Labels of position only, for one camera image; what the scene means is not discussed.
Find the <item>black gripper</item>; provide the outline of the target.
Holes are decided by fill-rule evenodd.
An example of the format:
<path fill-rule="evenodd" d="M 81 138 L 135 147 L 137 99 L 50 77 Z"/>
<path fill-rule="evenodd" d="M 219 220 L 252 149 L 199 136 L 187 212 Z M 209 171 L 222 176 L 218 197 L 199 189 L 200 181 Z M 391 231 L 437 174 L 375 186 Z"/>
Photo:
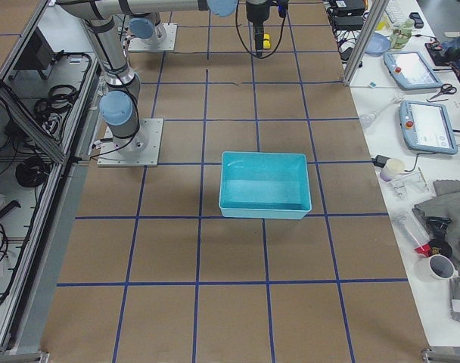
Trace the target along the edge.
<path fill-rule="evenodd" d="M 247 20 L 253 26 L 255 51 L 263 51 L 264 23 L 269 19 L 270 1 L 247 0 L 245 5 Z"/>

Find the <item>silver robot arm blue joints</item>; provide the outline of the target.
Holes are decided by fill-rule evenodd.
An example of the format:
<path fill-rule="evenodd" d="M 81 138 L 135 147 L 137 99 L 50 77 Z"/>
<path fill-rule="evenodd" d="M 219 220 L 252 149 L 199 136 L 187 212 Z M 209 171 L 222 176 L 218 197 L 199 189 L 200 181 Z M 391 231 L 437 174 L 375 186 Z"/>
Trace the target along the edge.
<path fill-rule="evenodd" d="M 116 139 L 128 146 L 138 134 L 138 95 L 140 79 L 129 65 L 114 23 L 116 14 L 128 15 L 132 22 L 157 25 L 165 11 L 210 11 L 227 17 L 233 14 L 236 1 L 58 1 L 68 14 L 79 18 L 85 27 L 98 60 L 104 69 L 108 93 L 102 97 L 99 110 Z"/>

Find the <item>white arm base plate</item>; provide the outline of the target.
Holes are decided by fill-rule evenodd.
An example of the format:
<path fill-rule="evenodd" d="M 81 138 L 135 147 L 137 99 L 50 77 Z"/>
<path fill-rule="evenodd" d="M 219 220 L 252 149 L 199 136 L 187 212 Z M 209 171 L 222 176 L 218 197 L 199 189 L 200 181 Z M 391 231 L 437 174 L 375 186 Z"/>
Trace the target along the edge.
<path fill-rule="evenodd" d="M 140 119 L 138 134 L 128 146 L 116 151 L 124 145 L 120 139 L 102 144 L 102 156 L 98 157 L 97 164 L 100 167 L 157 166 L 162 134 L 163 119 Z"/>

